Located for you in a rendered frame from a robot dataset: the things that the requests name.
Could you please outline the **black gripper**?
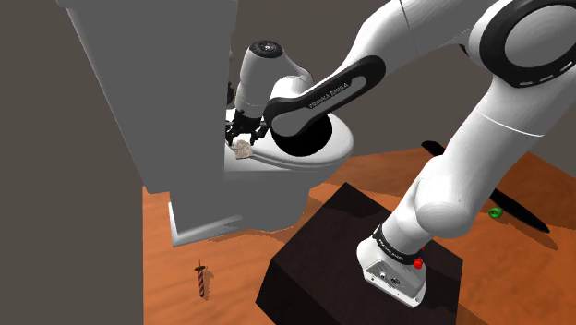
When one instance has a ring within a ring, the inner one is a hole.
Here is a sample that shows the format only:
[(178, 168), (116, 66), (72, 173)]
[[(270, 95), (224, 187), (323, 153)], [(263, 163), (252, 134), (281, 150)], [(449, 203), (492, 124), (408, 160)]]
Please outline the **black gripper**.
[(261, 118), (248, 117), (243, 110), (234, 111), (234, 120), (226, 122), (225, 140), (228, 145), (232, 145), (234, 138), (242, 132), (250, 132), (250, 145), (253, 146), (255, 142), (264, 138), (269, 128), (261, 124)]

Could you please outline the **beige crumpled lump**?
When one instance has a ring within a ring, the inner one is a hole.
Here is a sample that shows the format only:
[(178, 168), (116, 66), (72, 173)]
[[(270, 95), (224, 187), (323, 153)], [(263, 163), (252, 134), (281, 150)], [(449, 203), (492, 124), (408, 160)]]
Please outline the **beige crumpled lump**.
[(251, 144), (244, 139), (236, 139), (231, 149), (236, 160), (248, 159), (254, 155)]

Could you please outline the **white toilet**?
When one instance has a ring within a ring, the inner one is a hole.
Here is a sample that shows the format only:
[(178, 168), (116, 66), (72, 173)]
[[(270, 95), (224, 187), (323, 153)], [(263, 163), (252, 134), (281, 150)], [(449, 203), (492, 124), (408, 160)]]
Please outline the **white toilet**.
[(175, 246), (245, 229), (277, 231), (348, 158), (354, 138), (329, 116), (318, 152), (271, 136), (237, 159), (224, 128), (238, 0), (56, 0), (76, 30), (145, 188), (166, 192)]

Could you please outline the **dark robot stand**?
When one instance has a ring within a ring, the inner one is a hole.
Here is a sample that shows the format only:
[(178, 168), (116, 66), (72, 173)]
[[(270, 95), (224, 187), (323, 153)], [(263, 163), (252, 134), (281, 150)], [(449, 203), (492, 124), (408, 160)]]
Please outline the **dark robot stand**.
[(343, 184), (270, 260), (257, 305), (275, 325), (456, 325), (462, 259), (439, 243), (423, 252), (426, 293), (417, 307), (364, 279), (356, 247), (389, 214)]

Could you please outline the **red blue striped stick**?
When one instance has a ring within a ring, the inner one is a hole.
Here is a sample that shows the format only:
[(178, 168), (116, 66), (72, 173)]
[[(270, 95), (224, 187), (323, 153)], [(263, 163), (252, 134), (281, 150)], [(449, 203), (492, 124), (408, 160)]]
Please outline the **red blue striped stick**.
[(198, 276), (198, 296), (201, 298), (205, 296), (204, 270), (206, 270), (206, 266), (199, 260), (198, 265), (195, 267), (195, 272)]

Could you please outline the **long black flat board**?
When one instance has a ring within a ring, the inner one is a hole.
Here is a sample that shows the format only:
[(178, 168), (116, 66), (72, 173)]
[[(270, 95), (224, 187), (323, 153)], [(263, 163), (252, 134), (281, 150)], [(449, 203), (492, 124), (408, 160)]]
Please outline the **long black flat board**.
[[(433, 140), (423, 141), (421, 147), (433, 156), (442, 155), (445, 151), (445, 148), (441, 144)], [(523, 205), (497, 188), (492, 191), (489, 199), (495, 204), (495, 206), (487, 212), (492, 219), (498, 219), (506, 212), (518, 221), (534, 228), (535, 230), (545, 234), (550, 233), (548, 226), (544, 222), (528, 209), (524, 208)]]

